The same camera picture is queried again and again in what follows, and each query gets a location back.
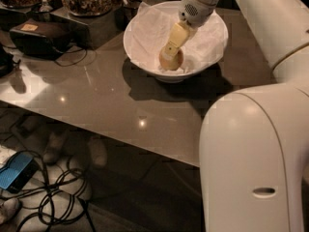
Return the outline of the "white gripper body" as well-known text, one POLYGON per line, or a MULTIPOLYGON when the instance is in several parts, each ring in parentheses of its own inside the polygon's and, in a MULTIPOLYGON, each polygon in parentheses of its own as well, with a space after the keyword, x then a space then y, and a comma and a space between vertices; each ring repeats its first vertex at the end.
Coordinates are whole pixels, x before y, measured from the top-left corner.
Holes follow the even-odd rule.
POLYGON ((208 5, 199 0, 181 0, 179 5, 179 20, 191 28, 203 26, 214 11, 214 5, 208 5))

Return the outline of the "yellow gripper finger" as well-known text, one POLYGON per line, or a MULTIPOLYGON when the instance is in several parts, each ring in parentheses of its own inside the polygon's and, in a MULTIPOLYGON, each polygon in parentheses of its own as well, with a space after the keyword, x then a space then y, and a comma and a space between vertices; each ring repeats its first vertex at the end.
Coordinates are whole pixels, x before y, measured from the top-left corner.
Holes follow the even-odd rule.
POLYGON ((163 47, 170 56, 175 56, 190 37, 190 27, 186 22, 176 22, 170 31, 166 45, 163 47))

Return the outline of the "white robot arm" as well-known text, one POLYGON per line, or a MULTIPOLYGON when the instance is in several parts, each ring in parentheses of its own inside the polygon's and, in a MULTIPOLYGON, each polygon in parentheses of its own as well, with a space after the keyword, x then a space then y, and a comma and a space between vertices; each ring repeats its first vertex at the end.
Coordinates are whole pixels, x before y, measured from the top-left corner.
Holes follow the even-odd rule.
MULTIPOLYGON (((304 232, 309 157, 309 9, 300 0, 236 0, 275 77, 208 110, 199 161, 206 232, 304 232)), ((182 0, 199 27, 218 0, 182 0)))

